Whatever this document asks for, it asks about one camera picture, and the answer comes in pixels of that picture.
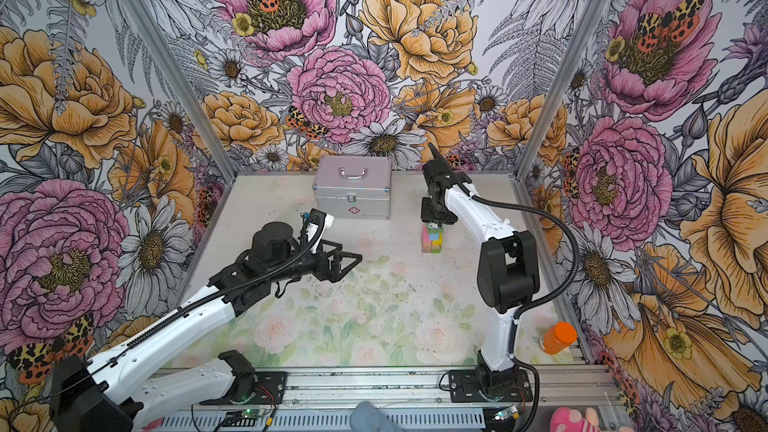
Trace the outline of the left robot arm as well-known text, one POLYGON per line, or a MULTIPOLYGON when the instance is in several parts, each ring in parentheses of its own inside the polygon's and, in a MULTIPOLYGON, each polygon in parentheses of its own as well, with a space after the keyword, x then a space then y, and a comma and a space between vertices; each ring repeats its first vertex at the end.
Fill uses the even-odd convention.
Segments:
POLYGON ((184 304, 134 337, 90 359, 72 357, 54 368, 50 417, 59 431, 134 431, 201 402, 246 404, 277 394, 261 385, 240 352, 221 353, 202 366, 157 377, 191 344, 267 298, 281 282, 305 276, 337 283, 362 261, 324 239, 332 218, 313 210, 299 232, 270 222, 251 246, 209 279, 184 304))

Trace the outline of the silver first aid case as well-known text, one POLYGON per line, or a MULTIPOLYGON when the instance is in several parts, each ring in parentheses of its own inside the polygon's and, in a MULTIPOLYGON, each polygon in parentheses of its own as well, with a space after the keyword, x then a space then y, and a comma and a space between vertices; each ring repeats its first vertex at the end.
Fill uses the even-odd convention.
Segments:
POLYGON ((389 219, 391 177, 387 157, 323 157, 312 187, 317 208, 336 218, 389 219))

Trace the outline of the orange pill bottle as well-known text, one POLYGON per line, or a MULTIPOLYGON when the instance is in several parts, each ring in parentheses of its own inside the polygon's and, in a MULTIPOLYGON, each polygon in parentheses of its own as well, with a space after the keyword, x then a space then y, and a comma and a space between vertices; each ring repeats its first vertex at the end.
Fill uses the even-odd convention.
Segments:
POLYGON ((556 355, 570 347, 578 340, 578 332, 568 322, 558 322, 547 329, 539 338, 539 346, 543 352, 556 355))

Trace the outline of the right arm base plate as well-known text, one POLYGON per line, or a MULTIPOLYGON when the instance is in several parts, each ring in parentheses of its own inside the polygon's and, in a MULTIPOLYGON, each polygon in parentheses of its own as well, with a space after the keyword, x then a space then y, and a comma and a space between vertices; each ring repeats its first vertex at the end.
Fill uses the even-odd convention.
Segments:
POLYGON ((518 366, 501 372, 479 366, 449 370, 447 386, 453 403, 520 403, 533 399, 531 380, 518 366))

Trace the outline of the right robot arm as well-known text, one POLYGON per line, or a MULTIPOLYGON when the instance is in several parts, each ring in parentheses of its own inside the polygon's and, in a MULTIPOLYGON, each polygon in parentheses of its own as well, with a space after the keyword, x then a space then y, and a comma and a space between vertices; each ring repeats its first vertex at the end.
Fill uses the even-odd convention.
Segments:
POLYGON ((422 168, 428 195, 421 219, 437 226, 463 224, 480 244, 477 289, 489 308, 489 325, 472 373, 452 372, 452 400, 530 401, 526 371, 515 362, 520 318, 515 314, 539 292, 536 240, 519 232, 483 203, 471 179, 442 157, 422 168))

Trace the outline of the grey blue cloth object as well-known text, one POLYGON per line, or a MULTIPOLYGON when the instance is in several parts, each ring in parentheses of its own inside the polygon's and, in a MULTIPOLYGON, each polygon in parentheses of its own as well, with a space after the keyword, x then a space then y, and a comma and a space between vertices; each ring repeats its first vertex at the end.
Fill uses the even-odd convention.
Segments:
POLYGON ((383 412, 369 402, 362 402, 350 415, 349 427, 353 432, 401 432, 383 412))

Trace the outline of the aluminium front rail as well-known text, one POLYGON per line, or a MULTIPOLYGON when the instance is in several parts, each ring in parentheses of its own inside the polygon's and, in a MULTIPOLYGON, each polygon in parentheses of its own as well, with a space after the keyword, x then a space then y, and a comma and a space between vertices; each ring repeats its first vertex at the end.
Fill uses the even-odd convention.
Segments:
POLYGON ((117 405, 126 400, 142 404, 134 423, 145 426, 176 412, 202 408, 220 414, 260 415, 269 407, 286 414, 292 410, 338 411, 352 409, 362 402, 385 408, 424 409, 501 409, 522 405, 539 416, 557 407, 597 410, 609 426, 627 426, 631 421, 620 402, 616 382, 601 365, 538 365, 526 371, 531 380, 533 399, 520 403, 453 403, 448 391, 448 371, 465 367, 361 367, 361 368, 258 368, 288 374, 286 392, 280 405, 202 405, 218 399, 236 379, 233 367, 220 359, 195 368, 161 374, 127 361, 107 365, 103 370, 89 367, 95 383, 117 405))

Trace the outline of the pink plush toy right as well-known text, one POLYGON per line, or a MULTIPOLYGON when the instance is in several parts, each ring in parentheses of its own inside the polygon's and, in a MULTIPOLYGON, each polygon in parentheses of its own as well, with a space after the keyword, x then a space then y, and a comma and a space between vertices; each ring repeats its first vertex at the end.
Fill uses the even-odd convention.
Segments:
POLYGON ((584 412, 575 408, 560 407, 555 410, 549 422, 550 432, 634 432, 633 427, 609 426, 603 428, 594 408, 588 407, 584 412))

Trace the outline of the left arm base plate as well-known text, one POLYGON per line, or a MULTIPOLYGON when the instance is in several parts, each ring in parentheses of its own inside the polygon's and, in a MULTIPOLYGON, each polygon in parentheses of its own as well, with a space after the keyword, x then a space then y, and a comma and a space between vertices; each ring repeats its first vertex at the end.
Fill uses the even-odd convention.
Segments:
POLYGON ((286 392, 288 374, 283 371, 256 371, 238 376, 223 397, 202 401, 202 405, 280 405, 286 392))

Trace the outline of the owl sticker toy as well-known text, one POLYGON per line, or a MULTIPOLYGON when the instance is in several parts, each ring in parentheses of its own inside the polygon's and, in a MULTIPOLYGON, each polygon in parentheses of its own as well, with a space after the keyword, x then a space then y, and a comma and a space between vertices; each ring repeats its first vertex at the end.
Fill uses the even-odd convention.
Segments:
POLYGON ((424 234, 426 241, 430 243, 441 243, 443 238, 443 227, 437 223, 427 223, 424 225, 424 234))

